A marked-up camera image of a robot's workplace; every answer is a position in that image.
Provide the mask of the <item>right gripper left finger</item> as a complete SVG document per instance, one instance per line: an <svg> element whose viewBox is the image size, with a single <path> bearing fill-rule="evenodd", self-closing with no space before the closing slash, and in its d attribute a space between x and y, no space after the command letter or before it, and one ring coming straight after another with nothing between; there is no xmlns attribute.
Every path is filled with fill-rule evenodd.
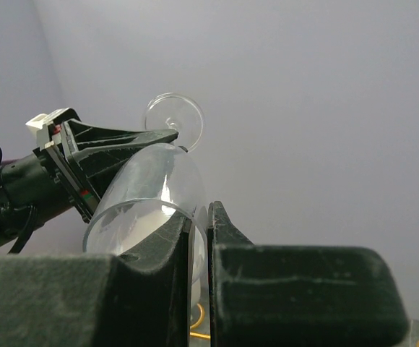
<svg viewBox="0 0 419 347"><path fill-rule="evenodd" d="M120 256L0 255L0 346L187 346L192 241L175 213Z"/></svg>

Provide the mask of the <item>clear wine glass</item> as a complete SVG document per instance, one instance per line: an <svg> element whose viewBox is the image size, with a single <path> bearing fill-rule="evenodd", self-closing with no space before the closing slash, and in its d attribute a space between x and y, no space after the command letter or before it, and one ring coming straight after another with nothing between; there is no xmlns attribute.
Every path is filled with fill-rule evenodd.
<svg viewBox="0 0 419 347"><path fill-rule="evenodd" d="M164 226L176 213L191 221L194 234L191 307L202 295L207 267L207 200L199 169L189 153L202 138L204 114L178 93L155 97L144 112L147 131L172 129L172 143L148 145L116 174L90 221L83 250L120 255Z"/></svg>

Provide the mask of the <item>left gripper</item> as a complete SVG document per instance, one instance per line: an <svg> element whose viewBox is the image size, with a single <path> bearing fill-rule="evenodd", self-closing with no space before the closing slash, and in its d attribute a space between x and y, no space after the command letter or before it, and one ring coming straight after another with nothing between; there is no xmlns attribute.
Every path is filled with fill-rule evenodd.
<svg viewBox="0 0 419 347"><path fill-rule="evenodd" d="M116 174L137 153L174 148L174 129L129 131L84 123L76 111L60 125L62 140L38 140L36 153L54 183L65 189L82 220L92 220L100 199Z"/></svg>

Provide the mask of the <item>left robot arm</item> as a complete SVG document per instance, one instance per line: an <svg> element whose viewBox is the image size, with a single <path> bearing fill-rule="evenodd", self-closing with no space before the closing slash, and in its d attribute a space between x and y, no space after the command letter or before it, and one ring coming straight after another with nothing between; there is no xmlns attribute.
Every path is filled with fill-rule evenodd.
<svg viewBox="0 0 419 347"><path fill-rule="evenodd" d="M37 142L29 155L3 160L0 147L0 247L12 242L14 254L35 230L71 208L90 222L131 156L178 137L175 129L133 132L89 125L73 108L40 114L27 125Z"/></svg>

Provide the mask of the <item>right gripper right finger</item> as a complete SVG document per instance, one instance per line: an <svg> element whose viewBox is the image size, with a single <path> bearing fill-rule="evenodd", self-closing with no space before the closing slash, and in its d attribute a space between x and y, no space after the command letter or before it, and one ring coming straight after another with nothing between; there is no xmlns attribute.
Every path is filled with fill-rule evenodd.
<svg viewBox="0 0 419 347"><path fill-rule="evenodd" d="M409 330L384 259L365 247L256 245L209 206L213 346L395 346Z"/></svg>

